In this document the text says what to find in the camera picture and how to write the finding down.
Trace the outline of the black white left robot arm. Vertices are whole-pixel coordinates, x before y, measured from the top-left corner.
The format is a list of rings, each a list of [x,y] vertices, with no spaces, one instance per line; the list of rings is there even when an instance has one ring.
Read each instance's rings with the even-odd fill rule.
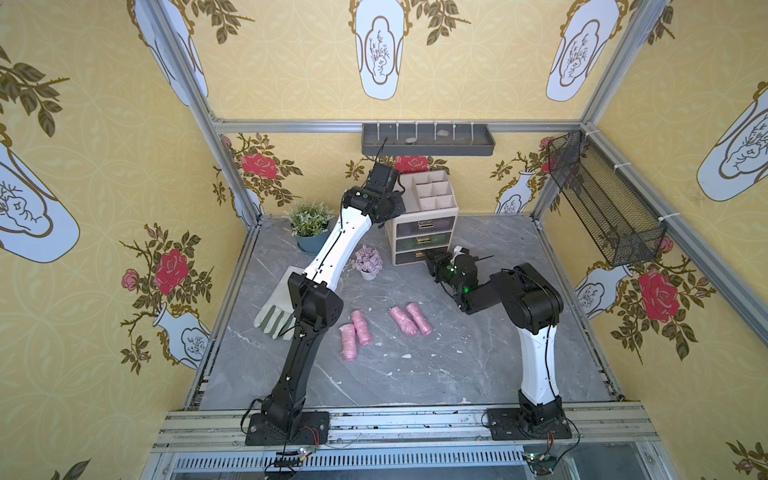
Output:
[[[287,280],[294,326],[280,377],[261,404],[259,419],[285,440],[301,429],[306,386],[321,341],[343,311],[336,289],[341,273],[358,242],[372,225],[381,225],[405,212],[404,190],[396,189],[400,172],[377,162],[361,186],[347,190],[338,219],[315,258],[302,273]]]

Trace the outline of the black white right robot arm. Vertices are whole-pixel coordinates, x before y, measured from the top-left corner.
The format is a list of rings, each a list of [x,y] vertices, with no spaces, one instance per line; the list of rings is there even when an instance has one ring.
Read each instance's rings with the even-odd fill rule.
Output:
[[[462,247],[426,255],[430,276],[463,313],[472,315],[500,304],[517,328],[523,359],[518,391],[523,425],[533,430],[558,422],[564,414],[555,378],[554,343],[564,309],[562,297],[529,263],[504,268],[480,283],[480,260]]]

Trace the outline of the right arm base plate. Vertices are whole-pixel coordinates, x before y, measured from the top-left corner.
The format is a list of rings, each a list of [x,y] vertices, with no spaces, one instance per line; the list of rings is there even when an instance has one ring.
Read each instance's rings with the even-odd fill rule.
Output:
[[[560,412],[540,415],[523,408],[492,408],[486,411],[486,423],[494,441],[573,437],[568,419]]]

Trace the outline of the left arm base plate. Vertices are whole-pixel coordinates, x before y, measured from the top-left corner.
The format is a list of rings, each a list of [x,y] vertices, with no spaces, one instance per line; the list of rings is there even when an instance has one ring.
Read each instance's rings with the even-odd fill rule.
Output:
[[[246,430],[246,446],[326,444],[330,431],[328,411],[304,411],[285,427],[271,422],[263,413],[250,416]]]

